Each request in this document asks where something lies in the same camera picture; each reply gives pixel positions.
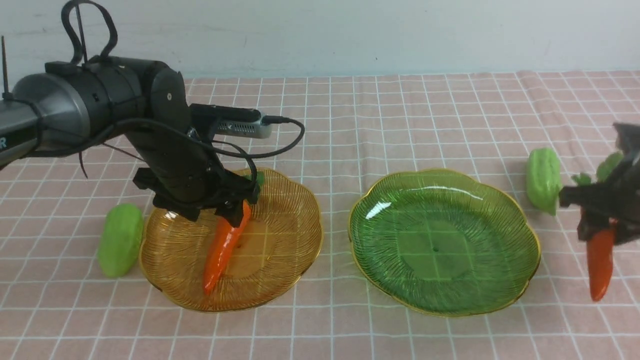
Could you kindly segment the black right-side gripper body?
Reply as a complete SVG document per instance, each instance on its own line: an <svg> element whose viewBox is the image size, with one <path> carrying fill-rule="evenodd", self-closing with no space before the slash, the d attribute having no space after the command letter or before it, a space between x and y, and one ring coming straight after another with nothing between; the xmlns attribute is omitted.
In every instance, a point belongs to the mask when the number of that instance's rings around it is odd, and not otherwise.
<svg viewBox="0 0 640 360"><path fill-rule="evenodd" d="M615 246L639 239L640 227L640 126L613 124L622 160L604 182L564 186L558 194L562 208L576 205L617 220Z"/></svg>

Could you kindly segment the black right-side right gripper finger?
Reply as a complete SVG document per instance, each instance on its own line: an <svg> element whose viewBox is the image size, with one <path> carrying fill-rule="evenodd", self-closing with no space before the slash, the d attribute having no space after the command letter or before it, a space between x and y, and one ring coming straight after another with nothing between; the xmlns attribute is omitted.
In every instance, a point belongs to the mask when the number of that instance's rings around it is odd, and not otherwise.
<svg viewBox="0 0 640 360"><path fill-rule="evenodd" d="M617 240L617 221L593 210L580 210L580 220L577 226L578 240L589 242L601 231L609 231L609 237L612 243L615 243Z"/></svg>

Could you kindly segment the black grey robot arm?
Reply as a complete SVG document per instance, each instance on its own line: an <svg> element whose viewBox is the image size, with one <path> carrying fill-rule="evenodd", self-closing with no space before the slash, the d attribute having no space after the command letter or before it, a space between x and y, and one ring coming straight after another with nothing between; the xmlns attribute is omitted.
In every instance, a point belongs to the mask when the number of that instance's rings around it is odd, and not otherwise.
<svg viewBox="0 0 640 360"><path fill-rule="evenodd" d="M231 153L244 158L250 178L226 170L213 146L217 134L258 137L224 125L293 124L297 138L281 149L294 148L306 128L298 120L266 115L256 109L188 104L182 73L166 63L97 55L87 63L53 61L43 73L25 76L1 98L1 166L23 158L80 155L112 138L125 136L146 167L134 184L152 191L154 205L196 221L213 209L232 225L240 224L242 202L258 200L254 160L279 154Z"/></svg>

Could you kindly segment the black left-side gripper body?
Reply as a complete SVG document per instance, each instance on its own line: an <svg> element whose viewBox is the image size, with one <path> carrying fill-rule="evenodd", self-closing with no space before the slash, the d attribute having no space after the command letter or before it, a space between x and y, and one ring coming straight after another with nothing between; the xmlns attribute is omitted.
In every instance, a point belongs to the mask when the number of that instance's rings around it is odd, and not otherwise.
<svg viewBox="0 0 640 360"><path fill-rule="evenodd" d="M203 210L233 200L226 192L226 169L212 140L192 125L190 105L170 105L151 117L125 121L125 136L146 162L134 184L153 191L153 204L196 221Z"/></svg>

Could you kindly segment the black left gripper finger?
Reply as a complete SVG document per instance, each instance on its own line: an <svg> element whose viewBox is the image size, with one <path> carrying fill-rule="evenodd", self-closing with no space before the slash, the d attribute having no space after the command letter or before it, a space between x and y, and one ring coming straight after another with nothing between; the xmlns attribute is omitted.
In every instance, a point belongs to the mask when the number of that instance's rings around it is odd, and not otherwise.
<svg viewBox="0 0 640 360"><path fill-rule="evenodd" d="M244 199L227 200L215 208L215 215L223 218L233 228L239 228L244 218Z"/></svg>
<svg viewBox="0 0 640 360"><path fill-rule="evenodd" d="M234 199L244 199L255 205L261 193L261 171L249 170L247 174L240 174L226 170L225 191Z"/></svg>

